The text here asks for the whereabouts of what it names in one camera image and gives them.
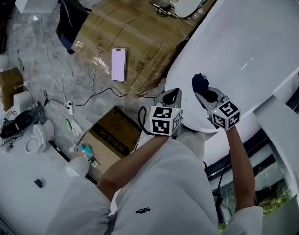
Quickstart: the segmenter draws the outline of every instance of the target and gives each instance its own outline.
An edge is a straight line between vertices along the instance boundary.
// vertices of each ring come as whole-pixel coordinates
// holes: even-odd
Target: smartphone
[[[125,81],[126,49],[112,49],[111,55],[111,79],[113,81]]]

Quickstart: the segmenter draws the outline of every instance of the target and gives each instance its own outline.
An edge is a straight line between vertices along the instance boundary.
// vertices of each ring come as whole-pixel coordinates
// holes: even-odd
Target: white toilet
[[[33,135],[25,145],[25,151],[29,154],[42,153],[46,150],[48,142],[53,139],[54,126],[50,120],[44,124],[33,126]]]

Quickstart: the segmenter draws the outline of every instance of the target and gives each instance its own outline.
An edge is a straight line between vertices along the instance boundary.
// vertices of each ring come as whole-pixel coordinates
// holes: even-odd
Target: shirt logo
[[[146,212],[149,212],[150,211],[150,208],[149,207],[146,207],[146,208],[143,208],[143,209],[138,209],[138,211],[135,212],[135,214],[143,214],[143,213],[146,213]]]

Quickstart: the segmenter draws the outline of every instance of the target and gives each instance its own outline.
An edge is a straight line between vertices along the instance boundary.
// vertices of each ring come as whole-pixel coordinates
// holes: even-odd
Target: floor
[[[91,8],[92,5],[101,0],[85,0],[83,5]],[[75,94],[81,94],[92,86],[92,78],[94,74],[94,66],[85,63],[79,59],[76,54],[69,55],[59,41],[55,30],[59,22],[59,8],[56,6],[50,14],[20,14],[17,8],[14,8],[12,19],[8,24],[8,42],[7,51],[10,58],[10,66],[15,66],[18,63],[18,58],[21,59],[24,65],[23,77],[29,82],[29,90],[33,97],[41,103],[44,103],[43,90],[47,90],[48,97],[59,101],[64,101],[62,94],[59,92],[55,83],[54,75],[61,73],[65,90],[72,86],[72,75],[70,68],[64,60],[55,54],[55,50],[47,38],[48,56],[52,62],[53,70],[49,64],[45,36],[42,32],[42,24],[45,31],[49,34],[50,39],[59,55],[67,60],[74,74],[74,87],[66,92],[68,98]],[[60,87],[62,87],[61,76],[57,78]],[[96,94],[107,87],[115,87],[111,80],[105,80],[102,74],[96,74],[94,79],[93,89],[83,96],[76,96],[73,103],[84,103],[87,98]],[[148,95],[156,95],[160,91],[159,88],[152,90]],[[96,123],[106,112],[113,106],[119,106],[131,118],[137,121],[138,110],[141,106],[149,108],[153,100],[149,98],[135,99],[128,95],[124,98],[116,97],[111,91],[106,91],[103,94],[92,98],[87,105],[74,108],[74,117],[85,129],[89,129]],[[64,119],[72,120],[68,111],[64,111],[64,107],[54,101],[51,101],[44,108],[45,115],[52,120],[55,126],[55,143],[62,147],[63,152],[69,157],[69,148],[79,141],[78,136],[70,132],[64,125]]]

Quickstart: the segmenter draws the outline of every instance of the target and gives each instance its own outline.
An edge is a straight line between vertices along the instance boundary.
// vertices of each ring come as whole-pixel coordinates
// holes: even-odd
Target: cardboard box
[[[147,0],[103,0],[86,18],[72,49],[110,79],[111,50],[126,48],[126,81],[116,84],[139,97],[158,85],[180,43],[188,39],[213,4],[214,0],[209,0],[197,16],[181,20],[158,16]]]
[[[114,106],[80,141],[89,145],[99,163],[98,170],[104,173],[111,165],[132,152],[139,140],[141,128],[123,111]]]
[[[13,106],[13,96],[23,91],[22,87],[17,90],[14,87],[23,83],[23,77],[17,67],[0,73],[0,91],[5,111],[8,111]]]

